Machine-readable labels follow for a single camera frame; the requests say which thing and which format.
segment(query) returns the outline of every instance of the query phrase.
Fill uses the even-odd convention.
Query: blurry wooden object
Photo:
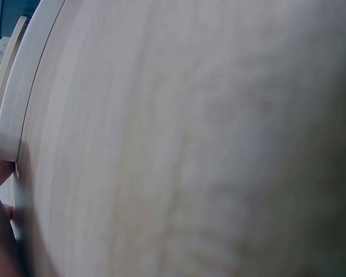
[[[35,276],[346,276],[343,3],[66,1],[18,160]]]

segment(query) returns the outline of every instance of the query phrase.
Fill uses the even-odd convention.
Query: finger
[[[9,206],[7,204],[2,204],[2,206],[4,207],[4,210],[9,218],[9,220],[13,219],[13,215],[14,215],[14,207]]]
[[[15,168],[15,163],[0,160],[0,186],[10,177]]]

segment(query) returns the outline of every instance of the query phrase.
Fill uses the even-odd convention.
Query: curved white rim
[[[4,56],[0,63],[0,106],[6,87],[7,78],[9,77],[10,69],[12,68],[14,57],[17,54],[18,45],[20,43],[20,34],[27,18],[21,16],[16,24],[12,36],[10,37],[9,43],[7,44]]]
[[[18,158],[23,123],[42,52],[64,0],[42,0],[24,33],[0,110],[0,158]]]

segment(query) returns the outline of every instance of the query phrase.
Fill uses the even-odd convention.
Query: wooden board
[[[66,1],[18,175],[38,277],[346,276],[346,1]]]

